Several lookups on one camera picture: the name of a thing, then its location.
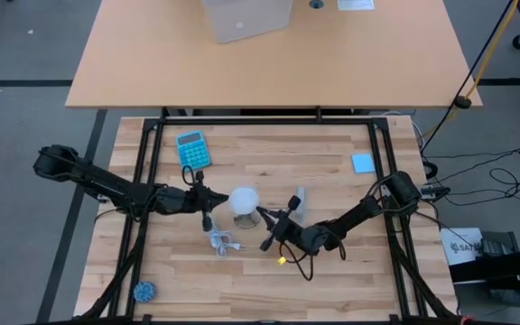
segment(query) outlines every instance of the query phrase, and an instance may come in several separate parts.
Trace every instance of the blue sticky note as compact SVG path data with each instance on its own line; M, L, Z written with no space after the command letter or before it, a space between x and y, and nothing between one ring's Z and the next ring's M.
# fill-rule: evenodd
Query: blue sticky note
M354 165L355 173L374 172L375 162L369 153L353 154L352 165Z

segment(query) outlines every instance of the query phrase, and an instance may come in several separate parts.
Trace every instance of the blue calculator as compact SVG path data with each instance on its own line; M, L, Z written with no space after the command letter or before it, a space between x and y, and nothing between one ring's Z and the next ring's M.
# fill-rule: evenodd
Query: blue calculator
M193 170L198 170L211 164L208 147L201 131L176 136L176 148L182 169L184 166L190 166Z

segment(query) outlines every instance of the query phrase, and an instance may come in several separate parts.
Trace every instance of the calculator display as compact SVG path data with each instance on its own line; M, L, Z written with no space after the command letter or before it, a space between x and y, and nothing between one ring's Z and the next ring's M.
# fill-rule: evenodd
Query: calculator display
M178 144L189 144L200 139L200 134L186 135L178 139Z

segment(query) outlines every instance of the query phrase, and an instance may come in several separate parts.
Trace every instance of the wooden tabletop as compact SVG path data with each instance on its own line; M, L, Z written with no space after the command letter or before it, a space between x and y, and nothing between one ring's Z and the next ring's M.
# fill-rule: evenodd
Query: wooden tabletop
M425 183L410 118L388 118L398 168L415 183ZM128 180L133 177L142 124L142 118L122 119L117 133L109 170ZM156 182L186 188L174 138L192 130L201 130L208 143L213 164L204 169L207 186L223 193L255 186L261 205L273 209L284 208L296 187L306 187L304 226L353 208L376 178L374 173L355 174L351 164L351 154L371 153L364 125L196 125L164 127ZM100 212L112 208L101 205ZM426 205L420 211L433 215ZM398 313L382 218L348 233L346 261L339 259L338 250L320 252L314 259L314 278L306 282L295 265L278 265L277 244L268 252L259 249L268 235L264 225L239 229L228 204L217 207L212 217L220 230L232 231L241 251L230 249L226 259L216 257L201 229L200 214L151 215L141 281L155 283L157 296L136 305L136 318L150 313L157 320L388 320L389 313ZM118 213L97 221L75 314L87 310L111 280L124 221ZM411 231L423 278L454 311L456 298L439 229L413 216ZM416 312L408 276L406 284ZM128 286L129 275L123 293Z
M67 106L447 107L469 71L442 0L308 2L282 30L218 44L200 0L104 0Z

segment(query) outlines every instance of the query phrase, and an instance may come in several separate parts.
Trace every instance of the blue spiky ball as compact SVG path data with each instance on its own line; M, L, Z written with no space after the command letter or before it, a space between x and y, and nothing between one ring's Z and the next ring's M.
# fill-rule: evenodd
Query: blue spiky ball
M155 297L155 285L149 282L140 282L134 288L134 299L137 302L149 302Z

